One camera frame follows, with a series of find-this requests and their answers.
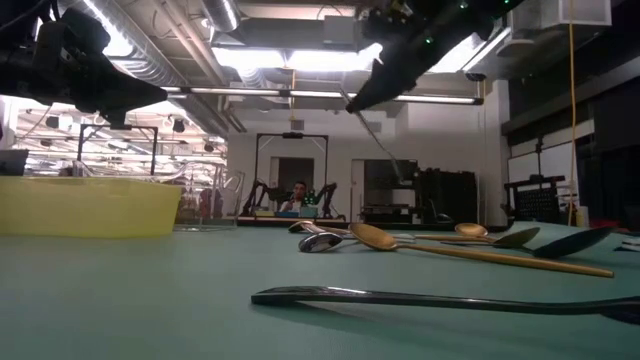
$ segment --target desk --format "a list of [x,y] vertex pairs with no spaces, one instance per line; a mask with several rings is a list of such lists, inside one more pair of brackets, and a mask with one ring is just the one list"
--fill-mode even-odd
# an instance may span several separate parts
[[[542,226],[532,247],[574,231]],[[596,315],[250,303],[255,292],[289,285],[545,302],[638,295],[640,254],[613,252],[617,236],[566,259],[610,268],[614,279],[374,252],[347,241],[302,254],[301,234],[277,228],[131,240],[5,237],[0,348],[11,360],[637,359],[640,327]]]

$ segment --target black spoon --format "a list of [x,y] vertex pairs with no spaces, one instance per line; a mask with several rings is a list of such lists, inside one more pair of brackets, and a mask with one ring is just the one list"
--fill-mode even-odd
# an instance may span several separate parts
[[[509,247],[509,246],[495,246],[497,248],[508,248],[513,250],[522,251],[533,255],[534,257],[545,259],[557,259],[563,256],[575,254],[579,251],[587,249],[600,241],[604,240],[611,232],[613,228],[603,227],[597,229],[591,229],[581,231],[562,239],[558,239],[547,245],[541,246],[537,249],[530,249],[525,246]],[[492,244],[479,244],[479,243],[446,243],[448,245],[474,245],[474,246],[493,246]]]
[[538,315],[592,315],[640,325],[640,296],[588,302],[530,303],[351,290],[323,286],[288,286],[261,291],[251,296],[258,305],[284,306],[298,301],[340,302],[450,309],[499,311]]

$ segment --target yellow cable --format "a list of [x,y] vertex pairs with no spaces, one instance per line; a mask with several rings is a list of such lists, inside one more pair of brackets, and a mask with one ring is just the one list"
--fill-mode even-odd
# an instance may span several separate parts
[[571,226],[571,220],[573,220],[573,183],[575,173],[573,168],[575,167],[576,158],[576,73],[575,73],[575,55],[573,54],[573,1],[569,0],[569,67],[571,75],[571,176],[569,177],[569,222]]

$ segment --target ceiling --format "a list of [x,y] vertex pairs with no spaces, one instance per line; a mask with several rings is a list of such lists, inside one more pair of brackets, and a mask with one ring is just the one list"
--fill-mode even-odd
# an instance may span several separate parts
[[[190,55],[180,39],[171,31],[167,24],[157,12],[157,7],[152,0],[116,0],[120,7],[126,11],[131,19],[138,25],[162,54],[169,60],[180,74],[182,74],[189,85],[212,86],[212,82],[197,64],[194,57]],[[223,33],[215,33],[210,39],[210,30],[207,27],[205,14],[202,10],[201,0],[175,0],[181,6],[190,20],[191,26],[197,31],[200,41],[219,44],[227,41],[229,37]],[[243,22],[240,28],[249,27],[250,23],[255,24],[258,30],[270,29],[275,38],[287,39],[292,36],[293,31],[288,30],[286,21],[308,20],[317,22],[322,26],[326,15],[339,15],[338,11],[345,16],[353,16],[357,9],[365,6],[372,6],[380,1],[287,1],[287,0],[238,0],[237,4],[243,13]],[[223,67],[224,76],[233,87],[242,87],[242,79],[238,76],[238,71],[233,67]],[[347,91],[355,92],[369,77],[368,71],[333,71],[333,72],[311,72],[296,71],[295,83],[294,72],[285,69],[262,69],[265,79],[270,87],[290,87],[294,86],[299,90],[339,90],[344,88]],[[456,96],[475,96],[476,86],[469,82],[464,76],[459,74],[433,74],[419,79],[418,87],[412,92],[415,94],[437,94]],[[212,103],[217,101],[216,97],[208,98]],[[256,97],[233,97],[231,105],[235,109],[255,109],[255,110],[282,110],[289,109],[288,100],[264,99]],[[327,99],[296,99],[294,106],[298,109],[318,109],[318,110],[343,110],[342,100]],[[402,104],[387,103],[372,110],[385,111],[388,117],[395,116]],[[239,120],[242,112],[235,112]]]
[[[216,3],[216,0],[204,1],[209,4],[211,11],[220,13],[221,7],[214,9],[210,5]],[[238,47],[261,51],[275,50],[290,62],[295,52],[301,49],[325,52],[330,50],[334,51],[332,54],[336,51],[358,52],[369,49],[371,41],[359,35],[359,25],[354,22],[354,15],[376,4],[386,3],[386,0],[225,1],[236,4],[241,14],[240,26],[228,33],[212,31],[209,26],[211,21],[208,19],[211,11],[205,11],[203,0],[60,0],[60,3],[63,6],[85,4],[90,8],[85,11],[98,17],[98,12],[103,11],[105,19],[102,20],[112,22],[111,25],[117,29],[115,31],[121,33],[120,37],[127,39],[125,43],[128,41],[134,44],[134,48],[139,48],[132,57],[127,56],[127,51],[124,51],[117,54],[118,56],[111,56],[111,60],[136,76],[148,74],[136,72],[137,69],[130,66],[132,61],[141,62],[142,68],[153,68],[154,75],[173,74],[162,77],[149,75],[148,81],[158,86],[256,87],[253,84],[259,84],[265,88],[318,91],[344,88],[349,92],[355,92],[369,77],[370,73],[366,67],[354,71],[321,72],[261,68],[258,65],[251,69],[252,73],[248,76],[237,70],[244,68],[238,61],[246,61],[247,56],[225,63],[222,57],[217,56],[217,51],[235,50]],[[539,13],[544,8],[543,4],[541,0],[527,0],[518,8],[519,12],[513,12],[518,16],[508,16],[505,21],[513,27],[513,31],[509,36],[501,38],[495,49],[488,49],[491,51],[473,70],[477,68],[492,78],[510,78],[526,73],[534,65],[547,66],[557,58],[565,56],[565,46],[548,46],[549,39],[566,37],[566,27],[563,28],[561,23],[536,31],[530,31],[529,28],[520,25],[523,18],[541,19]],[[496,26],[494,35],[500,33],[502,22],[497,21]],[[588,41],[595,32],[592,28],[578,29],[581,41]],[[112,34],[112,42],[117,37]],[[535,46],[526,47],[526,51],[519,51],[521,47],[518,46],[507,47],[514,43],[518,45],[524,41],[523,39],[534,43]],[[480,45],[483,49],[488,48],[489,42],[483,44]],[[262,56],[255,55],[249,60],[257,61],[262,59]],[[417,86],[411,94],[477,96],[478,90],[477,84],[468,81],[463,74],[427,73],[417,80]],[[260,123],[256,122],[256,117],[267,118],[264,114],[270,111],[275,112],[274,117],[281,118],[281,114],[290,111],[291,107],[295,110],[326,111],[342,111],[344,108],[342,100],[333,99],[290,101],[218,95],[188,97],[191,102],[176,99],[171,101],[182,106],[186,114],[191,115],[193,122],[204,132],[224,138],[234,132],[256,132],[256,124]],[[371,110],[384,112],[386,117],[393,118],[402,106],[399,103],[388,102]],[[260,123],[259,128],[263,128],[264,123],[269,121]]]

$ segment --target table surface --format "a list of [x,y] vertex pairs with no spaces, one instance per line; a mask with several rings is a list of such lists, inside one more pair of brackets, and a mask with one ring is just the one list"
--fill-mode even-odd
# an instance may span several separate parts
[[[511,231],[532,226],[516,223]],[[574,232],[540,225],[537,247]],[[0,238],[4,359],[632,359],[640,327],[382,305],[252,305],[277,286],[322,285],[519,301],[638,295],[640,254],[612,235],[567,262],[614,279],[346,245],[297,250],[300,234],[239,228],[161,239]]]

